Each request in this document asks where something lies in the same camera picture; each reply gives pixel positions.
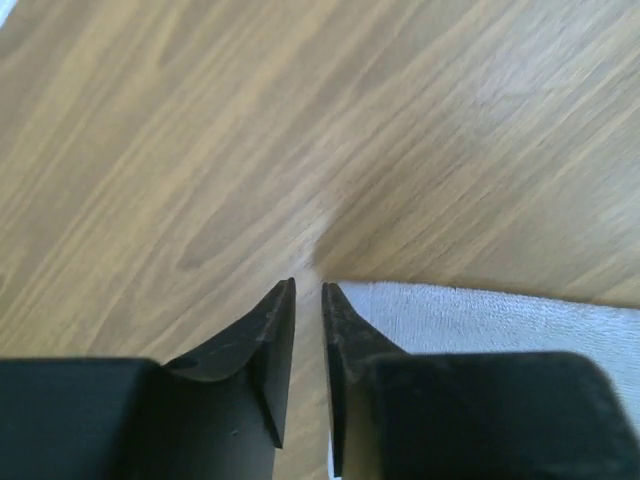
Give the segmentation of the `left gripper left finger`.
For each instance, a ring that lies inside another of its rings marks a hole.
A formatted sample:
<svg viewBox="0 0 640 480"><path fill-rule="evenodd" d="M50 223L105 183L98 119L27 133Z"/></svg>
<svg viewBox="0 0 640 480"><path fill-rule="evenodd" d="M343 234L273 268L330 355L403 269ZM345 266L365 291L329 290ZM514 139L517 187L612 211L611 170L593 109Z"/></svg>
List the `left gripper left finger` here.
<svg viewBox="0 0 640 480"><path fill-rule="evenodd" d="M5 358L5 479L268 479L283 446L296 288L278 282L192 350Z"/></svg>

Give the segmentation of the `yellow green towel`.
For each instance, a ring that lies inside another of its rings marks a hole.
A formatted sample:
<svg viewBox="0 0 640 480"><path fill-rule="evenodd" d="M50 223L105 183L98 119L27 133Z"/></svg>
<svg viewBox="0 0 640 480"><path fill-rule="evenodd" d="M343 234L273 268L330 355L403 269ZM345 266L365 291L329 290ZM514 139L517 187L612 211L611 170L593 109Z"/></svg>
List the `yellow green towel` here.
<svg viewBox="0 0 640 480"><path fill-rule="evenodd" d="M434 285L337 284L356 312L411 354L563 351L609 378L639 440L639 314Z"/></svg>

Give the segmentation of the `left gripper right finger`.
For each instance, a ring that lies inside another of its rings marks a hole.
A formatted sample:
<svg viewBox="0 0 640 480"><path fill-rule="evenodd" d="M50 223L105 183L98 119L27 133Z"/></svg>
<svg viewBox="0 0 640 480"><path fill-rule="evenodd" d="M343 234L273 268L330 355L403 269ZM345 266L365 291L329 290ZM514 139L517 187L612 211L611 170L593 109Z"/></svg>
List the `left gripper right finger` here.
<svg viewBox="0 0 640 480"><path fill-rule="evenodd" d="M604 371L563 351L411 354L335 283L321 296L342 479L635 479L639 440Z"/></svg>

